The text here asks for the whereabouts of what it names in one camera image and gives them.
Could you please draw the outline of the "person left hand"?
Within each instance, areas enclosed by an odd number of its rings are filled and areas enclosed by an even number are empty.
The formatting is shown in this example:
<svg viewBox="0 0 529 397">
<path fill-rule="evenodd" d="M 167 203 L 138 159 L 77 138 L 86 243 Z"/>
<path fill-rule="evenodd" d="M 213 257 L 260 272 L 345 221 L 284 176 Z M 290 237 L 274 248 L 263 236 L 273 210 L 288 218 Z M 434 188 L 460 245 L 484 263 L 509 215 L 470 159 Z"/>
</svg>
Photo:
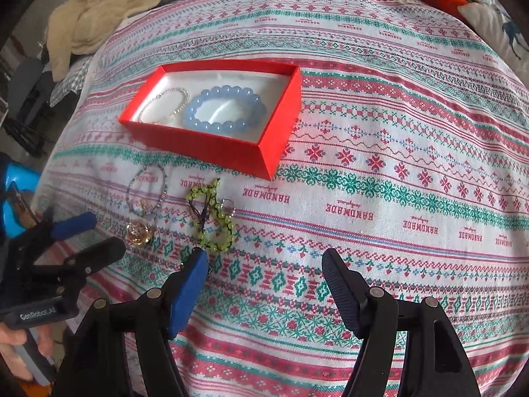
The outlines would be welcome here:
<svg viewBox="0 0 529 397">
<path fill-rule="evenodd" d="M 38 339 L 37 347 L 40 355 L 50 359 L 54 352 L 54 339 L 52 336 L 52 325 L 40 325 L 36 328 Z M 11 373 L 20 380 L 31 382 L 34 380 L 34 374 L 29 369 L 28 356 L 22 355 L 20 347 L 28 339 L 25 330 L 12 330 L 4 323 L 1 323 L 0 331 L 1 356 Z"/>
</svg>

